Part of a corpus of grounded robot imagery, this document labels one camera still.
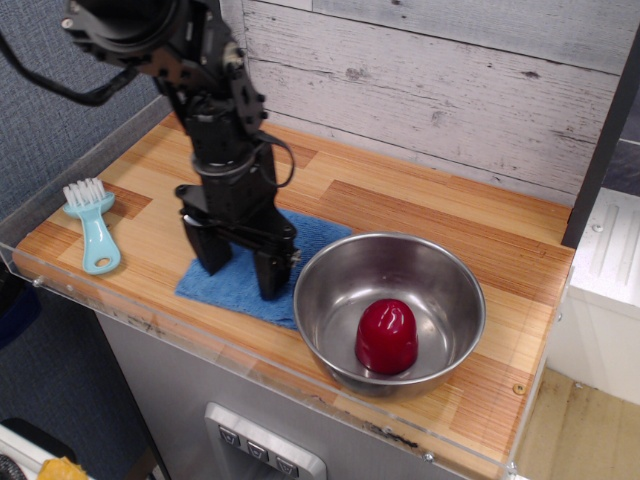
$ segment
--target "stainless steel bowl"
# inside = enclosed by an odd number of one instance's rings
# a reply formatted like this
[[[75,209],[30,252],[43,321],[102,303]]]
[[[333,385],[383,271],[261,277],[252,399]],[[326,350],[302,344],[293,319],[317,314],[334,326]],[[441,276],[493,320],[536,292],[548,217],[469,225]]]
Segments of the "stainless steel bowl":
[[[372,372],[355,354],[360,317],[382,298],[405,302],[418,327],[418,359],[397,375]],[[444,248],[401,233],[353,235],[322,249],[300,273],[293,308],[320,365],[369,396],[433,390],[473,351],[485,324],[484,296],[471,271]]]

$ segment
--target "light blue brush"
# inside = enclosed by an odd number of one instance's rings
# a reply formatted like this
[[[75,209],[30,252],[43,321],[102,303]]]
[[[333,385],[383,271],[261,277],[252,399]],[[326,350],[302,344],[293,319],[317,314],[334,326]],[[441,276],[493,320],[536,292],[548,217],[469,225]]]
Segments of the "light blue brush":
[[[120,264],[120,250],[116,246],[102,214],[113,206],[115,195],[106,192],[102,181],[87,178],[64,187],[67,203],[63,210],[82,221],[84,258],[82,268],[91,275],[107,273]]]

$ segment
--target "wooden countertop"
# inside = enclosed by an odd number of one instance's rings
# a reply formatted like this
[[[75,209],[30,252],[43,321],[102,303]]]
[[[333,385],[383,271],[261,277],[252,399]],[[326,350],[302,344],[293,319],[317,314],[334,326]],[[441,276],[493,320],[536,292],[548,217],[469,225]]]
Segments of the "wooden countertop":
[[[297,332],[177,297],[174,288],[194,254],[173,192],[199,178],[189,139],[172,115],[100,176],[117,198],[105,214],[123,255],[115,271],[99,278],[82,271],[80,222],[61,209],[20,243],[16,264],[50,288],[244,369],[400,448],[433,451],[442,464],[497,478],[496,465],[510,461],[535,395],[573,258],[574,250],[560,245],[570,209],[285,128],[265,130],[297,155],[296,176],[280,190],[279,207],[354,233],[419,235],[452,251],[476,275],[486,297],[486,329],[445,385],[406,402],[354,397],[316,365]],[[280,149],[276,161],[284,178],[289,161]]]

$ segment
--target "control panel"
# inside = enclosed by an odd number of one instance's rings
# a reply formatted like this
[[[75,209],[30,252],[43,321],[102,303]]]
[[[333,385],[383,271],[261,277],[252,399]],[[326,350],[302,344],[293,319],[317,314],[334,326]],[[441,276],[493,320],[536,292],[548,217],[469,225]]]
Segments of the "control panel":
[[[212,442],[243,451],[256,461],[300,480],[326,480],[327,470],[317,455],[232,412],[209,403],[205,422]]]

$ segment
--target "white wooden wall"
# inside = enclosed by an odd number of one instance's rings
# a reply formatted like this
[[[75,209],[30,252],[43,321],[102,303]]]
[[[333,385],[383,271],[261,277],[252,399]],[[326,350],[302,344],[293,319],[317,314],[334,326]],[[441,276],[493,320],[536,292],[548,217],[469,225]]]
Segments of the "white wooden wall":
[[[640,0],[223,0],[271,121],[572,205]]]

